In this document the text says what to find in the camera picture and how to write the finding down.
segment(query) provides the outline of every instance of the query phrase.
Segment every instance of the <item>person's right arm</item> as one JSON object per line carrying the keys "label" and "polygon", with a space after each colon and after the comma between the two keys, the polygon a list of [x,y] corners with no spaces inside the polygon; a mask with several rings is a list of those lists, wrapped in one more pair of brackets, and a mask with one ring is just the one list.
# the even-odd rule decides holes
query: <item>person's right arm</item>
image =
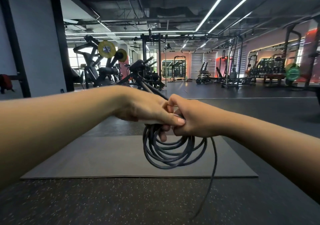
{"label": "person's right arm", "polygon": [[174,134],[211,137],[222,135],[242,144],[285,175],[320,203],[320,139],[249,116],[186,100],[169,99],[171,112],[183,114],[186,124]]}

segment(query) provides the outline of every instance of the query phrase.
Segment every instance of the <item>forearm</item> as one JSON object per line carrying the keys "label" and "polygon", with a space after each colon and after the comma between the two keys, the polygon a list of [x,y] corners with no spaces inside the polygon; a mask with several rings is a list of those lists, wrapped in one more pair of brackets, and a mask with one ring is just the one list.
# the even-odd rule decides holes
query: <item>forearm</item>
{"label": "forearm", "polygon": [[124,88],[0,102],[0,189],[112,115]]}
{"label": "forearm", "polygon": [[253,151],[320,201],[320,139],[252,117],[228,115],[225,136]]}

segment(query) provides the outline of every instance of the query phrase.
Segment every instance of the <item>speckled floor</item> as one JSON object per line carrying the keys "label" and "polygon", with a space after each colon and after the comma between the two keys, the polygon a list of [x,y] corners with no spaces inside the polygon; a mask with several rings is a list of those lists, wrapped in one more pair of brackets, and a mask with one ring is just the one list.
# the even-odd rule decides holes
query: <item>speckled floor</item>
{"label": "speckled floor", "polygon": [[[168,84],[166,93],[180,92],[188,98],[272,97],[201,101],[320,137],[320,106],[312,92],[259,86],[235,91],[190,84]],[[109,118],[86,135],[137,135],[142,130],[139,123]],[[194,221],[189,217],[201,202],[209,179],[19,181],[0,193],[0,224],[319,224],[316,202],[255,154],[226,140],[259,178],[215,179],[203,211]]]}

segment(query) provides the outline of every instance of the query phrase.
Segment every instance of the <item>person's right hand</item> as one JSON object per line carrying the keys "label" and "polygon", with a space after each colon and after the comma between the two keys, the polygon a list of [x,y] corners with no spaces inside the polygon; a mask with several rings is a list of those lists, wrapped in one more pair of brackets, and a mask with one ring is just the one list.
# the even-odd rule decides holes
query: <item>person's right hand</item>
{"label": "person's right hand", "polygon": [[168,111],[182,114],[186,119],[183,126],[173,127],[176,136],[212,137],[222,135],[231,112],[208,105],[198,100],[187,100],[176,94],[170,96]]}

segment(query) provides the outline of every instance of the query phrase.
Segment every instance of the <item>person's left arm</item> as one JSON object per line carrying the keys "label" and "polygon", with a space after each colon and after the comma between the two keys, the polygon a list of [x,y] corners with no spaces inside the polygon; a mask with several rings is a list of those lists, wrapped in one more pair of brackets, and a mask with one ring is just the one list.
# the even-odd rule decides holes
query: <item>person's left arm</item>
{"label": "person's left arm", "polygon": [[166,106],[158,95],[125,86],[0,101],[0,189],[111,115],[183,125]]}

